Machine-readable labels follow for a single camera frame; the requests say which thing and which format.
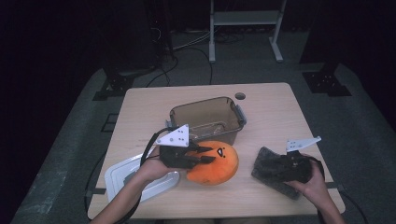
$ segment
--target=plastic storage container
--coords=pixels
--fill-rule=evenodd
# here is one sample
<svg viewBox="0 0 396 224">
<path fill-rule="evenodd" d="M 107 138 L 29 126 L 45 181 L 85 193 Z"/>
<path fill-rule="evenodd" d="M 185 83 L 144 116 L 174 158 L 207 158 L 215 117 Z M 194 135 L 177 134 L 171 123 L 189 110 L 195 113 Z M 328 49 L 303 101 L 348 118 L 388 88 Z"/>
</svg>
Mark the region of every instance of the plastic storage container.
<svg viewBox="0 0 396 224">
<path fill-rule="evenodd" d="M 229 97 L 218 97 L 179 105 L 170 111 L 170 126 L 189 124 L 190 140 L 216 140 L 233 144 L 237 132 L 247 123 L 239 105 Z"/>
</svg>

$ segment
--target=orange pumpkin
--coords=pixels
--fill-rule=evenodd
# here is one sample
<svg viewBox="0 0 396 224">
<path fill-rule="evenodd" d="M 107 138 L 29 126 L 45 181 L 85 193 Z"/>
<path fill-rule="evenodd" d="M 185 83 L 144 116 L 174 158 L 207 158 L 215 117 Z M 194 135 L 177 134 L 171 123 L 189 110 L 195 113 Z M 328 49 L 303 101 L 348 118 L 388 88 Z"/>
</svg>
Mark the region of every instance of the orange pumpkin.
<svg viewBox="0 0 396 224">
<path fill-rule="evenodd" d="M 212 147 L 213 150 L 196 153 L 190 156 L 216 157 L 211 163 L 199 163 L 187 172 L 187 179 L 202 185 L 218 185 L 231 179 L 238 170 L 238 154 L 229 144 L 219 141 L 205 141 L 198 143 L 201 147 Z"/>
</svg>

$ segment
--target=gray carpet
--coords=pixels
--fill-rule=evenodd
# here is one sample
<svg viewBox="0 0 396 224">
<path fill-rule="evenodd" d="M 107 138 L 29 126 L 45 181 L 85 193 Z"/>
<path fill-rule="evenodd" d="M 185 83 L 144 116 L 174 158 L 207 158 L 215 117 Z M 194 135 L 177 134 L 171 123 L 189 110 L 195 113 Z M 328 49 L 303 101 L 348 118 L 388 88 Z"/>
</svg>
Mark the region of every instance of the gray carpet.
<svg viewBox="0 0 396 224">
<path fill-rule="evenodd" d="M 217 44 L 212 84 L 289 83 L 313 135 L 322 137 L 318 146 L 334 181 L 346 188 L 347 194 L 361 207 L 370 223 L 394 223 L 396 134 L 356 75 L 343 65 L 335 74 L 352 96 L 329 97 L 324 93 L 311 93 L 302 72 L 318 70 L 320 64 L 299 64 L 307 35 L 300 32 L 280 34 L 278 45 L 285 59 L 283 63 L 276 63 L 268 43 L 268 33 L 244 35 L 243 40 L 230 45 Z M 174 45 L 196 37 L 173 34 Z M 197 50 L 207 54 L 208 46 L 200 44 L 193 47 L 195 49 L 175 52 L 177 67 L 167 73 L 170 86 L 209 84 L 209 63 Z M 166 57 L 163 69 L 168 70 L 174 64 L 170 57 Z M 133 88 L 146 87 L 161 72 L 157 70 L 137 78 Z M 92 100 L 105 79 L 103 70 L 92 75 L 12 223 L 88 222 L 84 207 L 86 184 L 89 183 L 89 188 L 94 186 L 102 163 L 101 156 L 111 138 L 111 133 L 103 133 L 101 129 L 108 114 L 120 111 L 123 100 L 122 97 Z M 165 76 L 161 76 L 150 87 L 166 85 Z M 343 216 L 346 221 L 363 223 L 358 209 L 347 198 L 344 199 L 346 211 Z M 318 223 L 318 219 L 314 216 L 272 217 L 272 222 Z"/>
</svg>

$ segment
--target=wooden table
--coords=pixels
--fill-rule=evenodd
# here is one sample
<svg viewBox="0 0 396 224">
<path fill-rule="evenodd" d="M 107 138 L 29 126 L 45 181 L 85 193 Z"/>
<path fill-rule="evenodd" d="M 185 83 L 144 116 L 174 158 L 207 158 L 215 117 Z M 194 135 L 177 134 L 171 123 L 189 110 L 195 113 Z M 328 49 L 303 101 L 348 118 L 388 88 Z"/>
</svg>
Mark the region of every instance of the wooden table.
<svg viewBox="0 0 396 224">
<path fill-rule="evenodd" d="M 235 99 L 238 92 L 244 93 L 246 99 Z M 142 202 L 133 218 L 314 215 L 317 209 L 305 197 L 291 200 L 250 174 L 261 147 L 285 154 L 288 139 L 314 137 L 286 83 L 128 90 L 96 187 L 106 187 L 105 172 L 111 165 L 143 153 L 151 136 L 164 128 L 173 107 L 220 96 L 232 98 L 247 117 L 247 125 L 237 134 L 233 144 L 239 156 L 239 169 L 235 176 L 221 185 L 208 187 L 188 181 L 182 173 L 174 188 Z M 308 147 L 304 153 L 323 162 L 326 182 L 332 182 L 318 146 Z M 344 212 L 345 205 L 338 190 L 329 189 L 329 192 L 337 207 Z M 107 204 L 107 195 L 94 194 L 89 217 L 95 217 Z"/>
</svg>

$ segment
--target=container lid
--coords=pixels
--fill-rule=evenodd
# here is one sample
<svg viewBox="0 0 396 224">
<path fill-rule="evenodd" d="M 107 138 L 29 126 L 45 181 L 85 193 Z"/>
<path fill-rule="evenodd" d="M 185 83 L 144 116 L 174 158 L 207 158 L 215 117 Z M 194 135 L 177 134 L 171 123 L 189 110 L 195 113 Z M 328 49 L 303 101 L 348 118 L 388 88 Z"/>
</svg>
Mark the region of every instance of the container lid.
<svg viewBox="0 0 396 224">
<path fill-rule="evenodd" d="M 122 187 L 134 176 L 140 167 L 140 158 L 143 154 L 132 157 L 128 160 L 117 163 L 106 170 L 105 181 L 108 201 L 119 193 Z M 164 177 L 148 184 L 142 193 L 140 202 L 143 202 L 157 194 L 160 194 L 173 186 L 180 179 L 178 172 L 171 172 Z"/>
</svg>

